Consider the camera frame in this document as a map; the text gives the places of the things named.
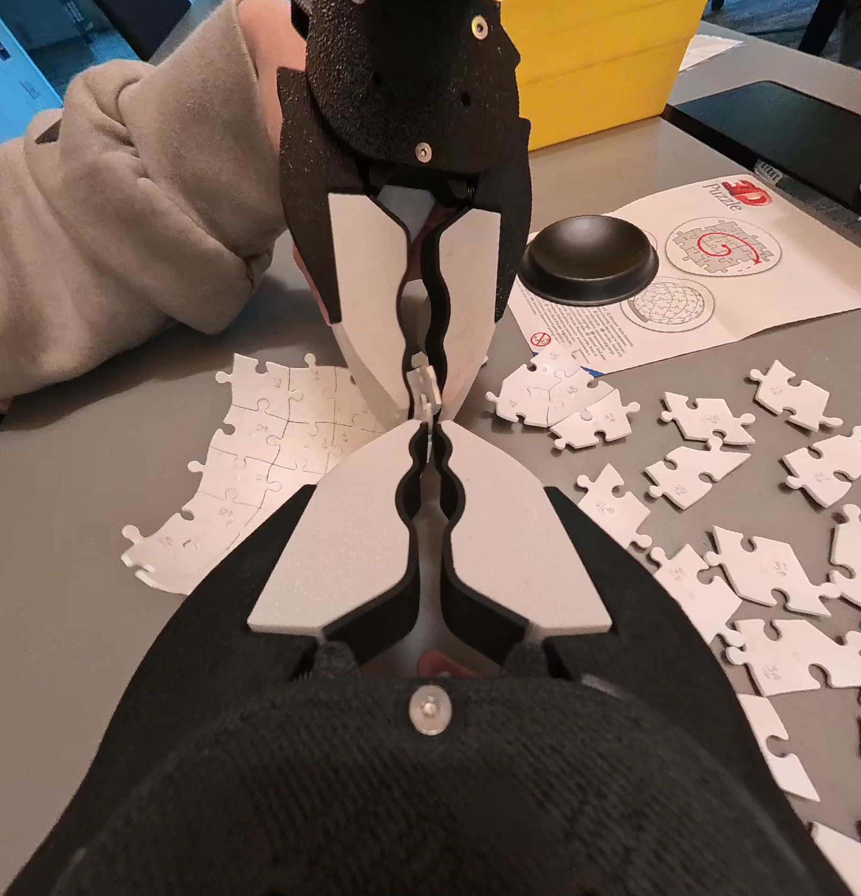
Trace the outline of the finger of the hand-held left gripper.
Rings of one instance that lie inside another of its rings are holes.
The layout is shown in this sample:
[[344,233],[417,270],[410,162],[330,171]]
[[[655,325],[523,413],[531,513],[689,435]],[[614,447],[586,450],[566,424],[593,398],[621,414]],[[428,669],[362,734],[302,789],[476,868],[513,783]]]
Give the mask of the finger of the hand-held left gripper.
[[340,308],[332,331],[369,409],[382,424],[400,424],[412,401],[399,315],[407,229],[366,195],[330,194],[328,210]]
[[487,357],[495,329],[500,219],[469,208],[436,231],[430,249],[430,364],[440,420],[453,420]]

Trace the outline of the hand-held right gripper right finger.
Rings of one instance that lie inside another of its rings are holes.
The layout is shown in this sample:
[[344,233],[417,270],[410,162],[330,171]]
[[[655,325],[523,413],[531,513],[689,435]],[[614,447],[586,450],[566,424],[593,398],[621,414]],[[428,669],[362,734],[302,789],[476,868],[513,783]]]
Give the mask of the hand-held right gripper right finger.
[[437,425],[434,451],[449,630],[499,665],[516,644],[608,632],[611,615],[537,476],[451,420]]

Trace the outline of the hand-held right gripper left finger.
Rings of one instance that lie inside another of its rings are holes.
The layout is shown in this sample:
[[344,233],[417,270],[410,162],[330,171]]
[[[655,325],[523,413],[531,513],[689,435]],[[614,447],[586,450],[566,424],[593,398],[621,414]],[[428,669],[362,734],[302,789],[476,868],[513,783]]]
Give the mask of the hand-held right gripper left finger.
[[250,612],[252,631],[342,642],[360,664],[411,632],[422,423],[407,420],[367,442],[313,488]]

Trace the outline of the person's left forearm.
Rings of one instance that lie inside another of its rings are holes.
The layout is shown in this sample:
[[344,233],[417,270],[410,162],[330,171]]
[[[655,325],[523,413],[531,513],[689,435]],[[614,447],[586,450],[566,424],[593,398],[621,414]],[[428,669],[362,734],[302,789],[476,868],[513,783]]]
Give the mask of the person's left forearm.
[[224,2],[158,65],[79,74],[0,146],[0,413],[174,325],[215,334],[285,230],[291,3]]

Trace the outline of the black round puzzle stand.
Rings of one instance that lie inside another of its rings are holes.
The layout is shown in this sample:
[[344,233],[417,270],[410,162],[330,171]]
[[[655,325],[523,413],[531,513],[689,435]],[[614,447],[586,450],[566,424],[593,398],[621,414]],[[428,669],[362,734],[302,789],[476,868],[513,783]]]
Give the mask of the black round puzzle stand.
[[637,225],[610,215],[561,219],[526,246],[517,277],[537,297],[573,308],[613,305],[659,273],[657,250]]

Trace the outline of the small assembled puzzle section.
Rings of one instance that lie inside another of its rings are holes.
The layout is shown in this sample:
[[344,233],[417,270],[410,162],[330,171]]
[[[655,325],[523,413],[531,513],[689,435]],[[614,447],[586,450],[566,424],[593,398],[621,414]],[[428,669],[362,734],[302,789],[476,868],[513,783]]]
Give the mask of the small assembled puzzle section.
[[625,404],[620,392],[591,375],[583,365],[580,344],[551,344],[508,375],[500,392],[487,392],[495,413],[510,422],[545,428],[555,434],[555,448],[593,447],[602,438],[613,442],[632,432],[630,417],[640,410]]

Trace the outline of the large assembled puzzle section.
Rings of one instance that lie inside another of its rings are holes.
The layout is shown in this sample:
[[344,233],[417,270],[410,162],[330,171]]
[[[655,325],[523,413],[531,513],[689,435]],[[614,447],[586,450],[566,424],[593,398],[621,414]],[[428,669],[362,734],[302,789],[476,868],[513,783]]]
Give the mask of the large assembled puzzle section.
[[231,403],[203,461],[188,464],[201,476],[192,499],[150,535],[123,528],[124,566],[149,587],[181,596],[301,487],[385,431],[350,371],[319,364],[312,353],[301,366],[235,354],[215,380],[231,388]]

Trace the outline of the scatter of loose puzzle parts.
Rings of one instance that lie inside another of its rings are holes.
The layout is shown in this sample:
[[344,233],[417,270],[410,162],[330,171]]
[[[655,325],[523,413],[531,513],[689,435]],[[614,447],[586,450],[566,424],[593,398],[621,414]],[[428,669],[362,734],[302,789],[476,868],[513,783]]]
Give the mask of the scatter of loose puzzle parts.
[[[749,378],[758,383],[754,401],[774,415],[789,410],[792,415],[788,423],[795,427],[817,432],[822,425],[841,426],[840,419],[825,414],[829,393],[807,380],[793,383],[795,375],[781,361],[773,361],[765,373],[752,369]],[[558,450],[592,446],[599,434],[606,442],[631,434],[628,415],[637,413],[640,405],[624,405],[617,389],[604,387],[604,397],[558,423],[551,418]],[[687,510],[750,456],[726,452],[723,445],[754,444],[745,426],[756,418],[750,413],[733,416],[723,399],[695,399],[691,407],[689,397],[666,392],[662,400],[665,409],[660,413],[661,421],[675,423],[687,441],[706,442],[706,446],[698,450],[683,445],[646,468],[652,482],[648,495],[666,497],[678,509]],[[835,473],[861,476],[861,427],[854,427],[850,435],[833,435],[811,447],[817,450],[817,456],[803,447],[782,458],[782,464],[792,473],[785,484],[804,489],[822,507],[830,508],[850,487]],[[576,485],[587,495],[579,506],[588,509],[593,518],[601,512],[605,531],[617,536],[622,546],[636,543],[648,547],[649,557],[658,567],[655,579],[683,609],[695,631],[707,644],[721,637],[726,643],[727,662],[747,667],[758,695],[739,693],[737,699],[775,784],[786,795],[818,803],[817,790],[799,757],[777,756],[769,749],[770,739],[787,739],[769,698],[818,690],[811,666],[826,674],[829,687],[861,691],[861,632],[850,631],[839,642],[801,618],[732,621],[730,617],[743,600],[777,607],[776,594],[784,600],[785,610],[798,616],[828,618],[825,601],[830,599],[844,599],[861,608],[861,510],[853,504],[841,508],[844,522],[835,528],[831,545],[832,563],[848,568],[853,578],[832,571],[829,579],[816,583],[807,577],[789,544],[761,536],[747,538],[719,526],[711,532],[716,552],[701,556],[684,545],[668,557],[660,547],[651,547],[648,536],[638,535],[638,524],[649,510],[630,493],[611,496],[613,487],[623,484],[611,465],[594,480],[580,476]],[[723,578],[717,576],[707,583],[699,580],[705,569],[715,567],[722,568]],[[850,892],[861,894],[861,842],[820,823],[813,823],[810,832]]]

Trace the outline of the yellow plastic bin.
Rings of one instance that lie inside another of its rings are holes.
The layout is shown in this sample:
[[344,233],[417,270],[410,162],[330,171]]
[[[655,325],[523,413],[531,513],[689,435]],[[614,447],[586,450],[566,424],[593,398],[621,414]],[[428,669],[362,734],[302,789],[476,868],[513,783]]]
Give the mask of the yellow plastic bin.
[[705,1],[504,1],[530,151],[660,116]]

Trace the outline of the white paper slip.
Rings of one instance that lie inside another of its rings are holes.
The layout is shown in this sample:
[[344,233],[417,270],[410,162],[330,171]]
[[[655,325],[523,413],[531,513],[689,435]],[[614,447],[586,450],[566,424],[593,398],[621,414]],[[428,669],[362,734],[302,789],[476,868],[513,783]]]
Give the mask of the white paper slip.
[[679,71],[687,71],[695,65],[735,49],[743,45],[743,43],[744,41],[739,39],[697,33],[690,39],[687,45],[683,59],[680,62]]

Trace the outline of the white instruction sheet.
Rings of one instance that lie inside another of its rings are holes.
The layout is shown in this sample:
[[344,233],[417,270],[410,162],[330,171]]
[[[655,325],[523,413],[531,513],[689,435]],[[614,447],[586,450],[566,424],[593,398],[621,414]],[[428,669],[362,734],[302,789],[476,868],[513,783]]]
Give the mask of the white instruction sheet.
[[517,281],[508,309],[531,351],[564,344],[605,375],[861,308],[861,249],[754,174],[662,191],[611,217],[646,233],[658,275],[638,296],[594,308]]

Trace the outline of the black flat tablet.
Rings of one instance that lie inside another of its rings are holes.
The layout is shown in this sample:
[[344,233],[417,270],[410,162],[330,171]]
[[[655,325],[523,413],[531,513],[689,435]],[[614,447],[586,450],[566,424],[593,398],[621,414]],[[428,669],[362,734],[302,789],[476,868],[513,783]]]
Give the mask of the black flat tablet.
[[775,82],[665,106],[673,126],[754,169],[776,169],[861,217],[861,114]]

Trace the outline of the blue cabinet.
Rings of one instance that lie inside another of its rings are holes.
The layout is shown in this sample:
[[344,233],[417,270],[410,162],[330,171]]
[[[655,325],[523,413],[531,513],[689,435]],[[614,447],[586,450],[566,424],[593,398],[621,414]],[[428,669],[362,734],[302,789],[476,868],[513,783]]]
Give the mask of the blue cabinet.
[[0,17],[0,144],[20,136],[39,112],[62,100]]

